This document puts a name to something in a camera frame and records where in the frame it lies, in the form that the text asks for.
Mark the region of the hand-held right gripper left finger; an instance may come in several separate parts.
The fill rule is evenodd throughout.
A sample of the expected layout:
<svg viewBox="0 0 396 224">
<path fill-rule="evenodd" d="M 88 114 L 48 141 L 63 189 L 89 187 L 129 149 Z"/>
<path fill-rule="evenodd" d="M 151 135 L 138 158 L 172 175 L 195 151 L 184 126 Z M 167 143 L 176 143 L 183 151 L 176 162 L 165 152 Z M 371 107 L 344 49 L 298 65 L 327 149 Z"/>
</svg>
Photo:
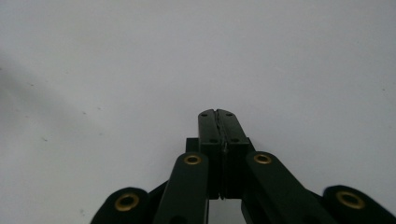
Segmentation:
<svg viewBox="0 0 396 224">
<path fill-rule="evenodd" d="M 187 152 L 199 152 L 209 159 L 208 195 L 217 200 L 221 193 L 221 138 L 217 124 L 217 113 L 208 109 L 198 115 L 198 136 L 186 140 Z"/>
</svg>

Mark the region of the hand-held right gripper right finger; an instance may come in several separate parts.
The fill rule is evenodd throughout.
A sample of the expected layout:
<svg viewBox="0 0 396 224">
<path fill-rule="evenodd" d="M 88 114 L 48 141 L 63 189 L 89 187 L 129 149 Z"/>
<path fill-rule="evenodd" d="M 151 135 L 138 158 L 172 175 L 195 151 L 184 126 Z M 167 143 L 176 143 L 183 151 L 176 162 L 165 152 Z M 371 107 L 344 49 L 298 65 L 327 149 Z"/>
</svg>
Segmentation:
<svg viewBox="0 0 396 224">
<path fill-rule="evenodd" d="M 244 191 L 246 155 L 250 141 L 236 115 L 218 109 L 217 123 L 221 140 L 221 184 L 222 199 L 240 199 Z"/>
</svg>

